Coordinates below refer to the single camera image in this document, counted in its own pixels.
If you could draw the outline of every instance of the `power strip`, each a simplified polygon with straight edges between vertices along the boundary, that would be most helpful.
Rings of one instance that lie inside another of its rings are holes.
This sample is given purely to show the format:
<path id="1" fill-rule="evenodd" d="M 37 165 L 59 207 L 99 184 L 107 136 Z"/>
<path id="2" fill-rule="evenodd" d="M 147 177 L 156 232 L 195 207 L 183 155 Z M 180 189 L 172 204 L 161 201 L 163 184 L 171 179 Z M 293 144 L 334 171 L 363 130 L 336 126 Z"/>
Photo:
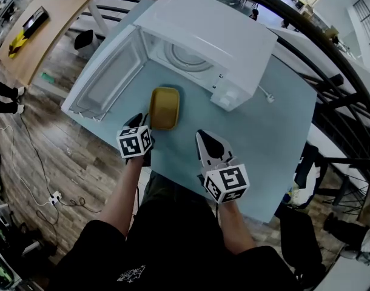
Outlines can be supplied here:
<path id="1" fill-rule="evenodd" d="M 52 203 L 52 205 L 54 206 L 55 204 L 57 204 L 57 202 L 62 198 L 61 196 L 61 193 L 59 193 L 58 191 L 54 192 L 53 195 L 51 197 L 49 197 L 49 201 Z"/>

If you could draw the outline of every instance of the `yellow container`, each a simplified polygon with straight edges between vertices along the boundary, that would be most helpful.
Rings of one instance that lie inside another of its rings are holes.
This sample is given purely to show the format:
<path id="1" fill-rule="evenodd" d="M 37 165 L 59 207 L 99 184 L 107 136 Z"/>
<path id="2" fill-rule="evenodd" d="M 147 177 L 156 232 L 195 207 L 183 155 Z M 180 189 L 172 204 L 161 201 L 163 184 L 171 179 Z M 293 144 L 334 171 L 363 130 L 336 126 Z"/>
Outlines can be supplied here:
<path id="1" fill-rule="evenodd" d="M 150 100 L 150 128 L 170 130 L 177 125 L 180 94 L 170 87 L 157 87 Z"/>

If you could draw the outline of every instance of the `fiducial marker cube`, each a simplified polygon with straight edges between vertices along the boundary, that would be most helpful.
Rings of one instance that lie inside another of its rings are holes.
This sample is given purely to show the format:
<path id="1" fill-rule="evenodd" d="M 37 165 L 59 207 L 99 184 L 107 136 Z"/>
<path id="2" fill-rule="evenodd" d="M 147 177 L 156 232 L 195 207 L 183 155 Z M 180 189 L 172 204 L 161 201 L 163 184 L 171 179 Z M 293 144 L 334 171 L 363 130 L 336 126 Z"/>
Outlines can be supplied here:
<path id="1" fill-rule="evenodd" d="M 123 129 L 116 137 L 122 158 L 144 155 L 152 146 L 148 126 Z"/>
<path id="2" fill-rule="evenodd" d="M 217 203 L 241 198 L 250 186 L 244 164 L 206 172 L 204 186 Z"/>

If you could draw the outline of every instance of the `wooden table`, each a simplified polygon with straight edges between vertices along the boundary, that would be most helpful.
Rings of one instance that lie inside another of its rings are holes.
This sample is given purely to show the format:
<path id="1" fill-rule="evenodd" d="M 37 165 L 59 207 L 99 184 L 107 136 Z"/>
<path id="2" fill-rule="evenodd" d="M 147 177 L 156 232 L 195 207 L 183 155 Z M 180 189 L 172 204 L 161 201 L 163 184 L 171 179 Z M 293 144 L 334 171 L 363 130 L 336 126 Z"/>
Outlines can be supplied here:
<path id="1" fill-rule="evenodd" d="M 48 21 L 29 38 L 14 58 L 9 58 L 10 43 L 22 30 L 25 22 L 41 6 L 49 14 Z M 92 0 L 33 0 L 12 27 L 0 48 L 0 60 L 4 67 L 24 86 L 29 86 L 47 55 L 86 8 L 89 8 L 104 35 L 107 35 L 108 27 Z M 35 84 L 64 98 L 68 94 L 45 81 L 36 80 Z"/>

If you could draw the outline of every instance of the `shoe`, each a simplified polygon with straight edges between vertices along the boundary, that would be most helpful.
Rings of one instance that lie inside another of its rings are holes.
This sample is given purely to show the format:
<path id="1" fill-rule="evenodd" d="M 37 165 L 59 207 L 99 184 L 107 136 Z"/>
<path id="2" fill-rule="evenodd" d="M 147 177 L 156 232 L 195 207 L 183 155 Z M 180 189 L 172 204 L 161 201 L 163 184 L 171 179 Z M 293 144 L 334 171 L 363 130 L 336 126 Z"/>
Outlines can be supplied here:
<path id="1" fill-rule="evenodd" d="M 335 219 L 335 215 L 333 212 L 331 212 L 324 222 L 323 229 L 326 231 L 329 231 L 331 229 L 331 224 L 334 219 Z"/>
<path id="2" fill-rule="evenodd" d="M 25 110 L 25 106 L 23 104 L 18 104 L 18 109 L 15 112 L 15 114 L 22 114 L 24 110 Z"/>
<path id="3" fill-rule="evenodd" d="M 22 86 L 18 89 L 18 97 L 22 96 L 24 93 L 25 93 L 25 88 L 24 86 Z"/>

